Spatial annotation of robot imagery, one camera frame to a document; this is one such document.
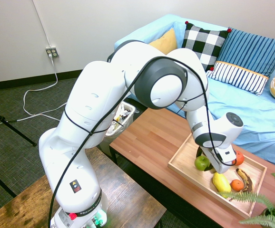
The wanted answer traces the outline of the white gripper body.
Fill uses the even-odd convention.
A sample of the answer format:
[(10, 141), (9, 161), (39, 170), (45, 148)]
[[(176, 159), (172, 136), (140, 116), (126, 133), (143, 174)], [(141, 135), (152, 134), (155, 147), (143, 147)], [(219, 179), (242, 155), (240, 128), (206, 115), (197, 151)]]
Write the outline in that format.
[(204, 154), (218, 173), (225, 173), (234, 160), (233, 148), (204, 148)]

